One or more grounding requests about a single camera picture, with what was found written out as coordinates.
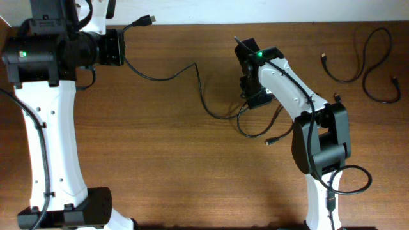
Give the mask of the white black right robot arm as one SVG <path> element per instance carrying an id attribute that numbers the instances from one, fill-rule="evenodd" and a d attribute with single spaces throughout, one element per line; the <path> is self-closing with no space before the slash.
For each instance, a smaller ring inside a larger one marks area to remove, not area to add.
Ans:
<path id="1" fill-rule="evenodd" d="M 294 73 L 276 47 L 238 40 L 235 54 L 244 76 L 242 96 L 250 109 L 278 100 L 292 119 L 291 152 L 307 182 L 306 229 L 340 229 L 339 182 L 351 156 L 346 108 L 328 103 Z"/>

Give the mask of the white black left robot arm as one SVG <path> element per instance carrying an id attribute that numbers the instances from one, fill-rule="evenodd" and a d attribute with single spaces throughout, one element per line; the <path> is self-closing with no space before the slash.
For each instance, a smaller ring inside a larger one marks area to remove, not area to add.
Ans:
<path id="1" fill-rule="evenodd" d="M 89 188 L 77 154 L 76 70 L 124 62 L 123 32 L 109 29 L 114 1 L 31 1 L 32 16 L 2 51 L 10 98 L 22 109 L 32 170 L 21 229 L 137 229 L 117 212 L 107 187 Z"/>

